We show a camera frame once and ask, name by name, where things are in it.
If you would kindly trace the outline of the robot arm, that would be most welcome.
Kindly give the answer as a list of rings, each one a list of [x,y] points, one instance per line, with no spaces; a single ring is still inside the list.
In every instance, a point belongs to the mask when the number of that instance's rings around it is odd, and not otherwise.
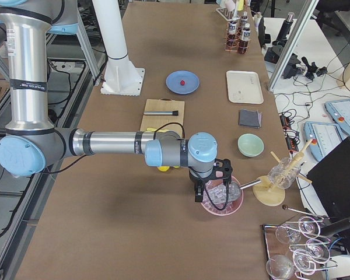
[[[0,140],[0,164],[17,176],[42,172],[70,156],[143,154],[148,166],[187,167],[195,201],[206,184],[232,180],[229,160],[219,160],[216,139],[199,132],[190,139],[173,131],[87,132],[56,128],[48,117],[47,33],[76,34],[76,1],[0,1],[6,27],[12,119]]]

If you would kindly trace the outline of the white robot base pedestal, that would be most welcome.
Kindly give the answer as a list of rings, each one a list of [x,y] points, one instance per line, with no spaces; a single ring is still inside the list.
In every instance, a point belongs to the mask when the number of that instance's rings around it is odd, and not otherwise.
[[[96,0],[93,7],[108,58],[101,93],[139,96],[145,70],[129,59],[118,2]]]

